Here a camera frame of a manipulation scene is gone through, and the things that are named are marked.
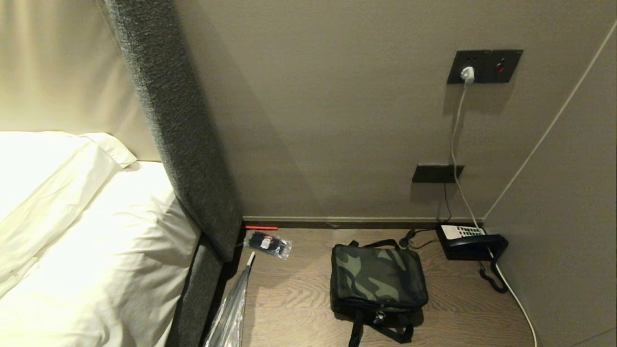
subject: camouflage bag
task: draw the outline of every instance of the camouflage bag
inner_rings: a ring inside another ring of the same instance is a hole
[[[394,249],[381,249],[393,246]],[[352,318],[349,347],[357,347],[363,325],[369,325],[399,343],[412,340],[410,317],[428,302],[424,273],[418,254],[400,249],[394,240],[364,247],[356,241],[332,249],[330,306]],[[398,333],[390,328],[405,328]]]

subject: wooden floor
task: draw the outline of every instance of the wooden floor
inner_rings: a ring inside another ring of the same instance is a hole
[[[352,323],[337,320],[329,308],[331,249],[357,240],[360,245],[402,238],[406,230],[281,229],[274,235],[292,240],[288,260],[256,252],[249,277],[244,316],[244,347],[347,346]],[[419,233],[416,244],[436,238]],[[251,249],[244,248],[242,264]],[[410,346],[532,346],[523,314],[510,294],[499,294],[478,275],[478,263],[448,261],[439,243],[418,250],[429,302],[424,322]],[[226,286],[229,290],[235,278]],[[371,328],[362,347],[400,346]]]

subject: telephone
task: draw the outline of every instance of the telephone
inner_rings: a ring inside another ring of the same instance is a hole
[[[495,291],[508,292],[508,287],[497,271],[497,260],[508,246],[505,237],[499,234],[486,235],[481,228],[456,225],[438,225],[437,236],[445,257],[450,260],[490,261],[491,271],[502,285],[498,286],[495,280],[486,274],[482,263],[480,263],[480,276],[487,280]]]

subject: bedding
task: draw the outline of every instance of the bedding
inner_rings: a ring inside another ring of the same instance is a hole
[[[0,298],[136,158],[105,133],[0,132]]]
[[[0,299],[0,346],[163,346],[199,233],[160,163],[128,166]]]

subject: gray fabric panel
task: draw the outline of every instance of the gray fabric panel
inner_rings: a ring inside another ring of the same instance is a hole
[[[199,345],[222,267],[223,262],[202,234],[176,306],[166,347]]]
[[[230,261],[242,214],[168,0],[105,0],[116,39],[178,199]]]

